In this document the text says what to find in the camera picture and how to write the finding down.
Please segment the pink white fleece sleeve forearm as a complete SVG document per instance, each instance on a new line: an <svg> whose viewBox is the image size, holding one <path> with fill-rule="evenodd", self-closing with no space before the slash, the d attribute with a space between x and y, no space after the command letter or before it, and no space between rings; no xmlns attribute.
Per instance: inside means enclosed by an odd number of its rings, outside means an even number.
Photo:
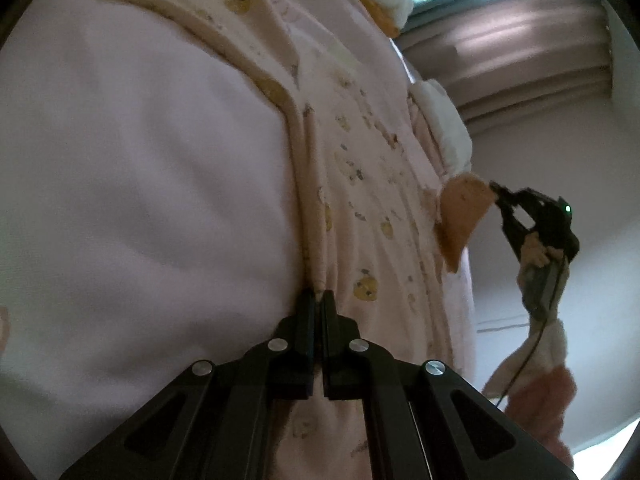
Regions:
<svg viewBox="0 0 640 480"><path fill-rule="evenodd" d="M565 414L577 386L566 366L567 336L558 308L547 324L529 321L529 335L489 377L483 394L506 399L506 416L569 467L572 453L562 441Z"/></svg>

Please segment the right hand on gripper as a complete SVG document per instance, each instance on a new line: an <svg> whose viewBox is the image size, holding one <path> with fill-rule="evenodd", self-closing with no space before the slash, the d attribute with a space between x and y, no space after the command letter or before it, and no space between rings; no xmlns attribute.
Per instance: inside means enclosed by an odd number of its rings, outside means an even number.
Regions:
<svg viewBox="0 0 640 480"><path fill-rule="evenodd" d="M564 252L562 249L544 246L537 233L529 233L524 238L521 247L520 270L518 271L518 281L525 280L526 271L532 266L541 269L552 261L562 262Z"/></svg>

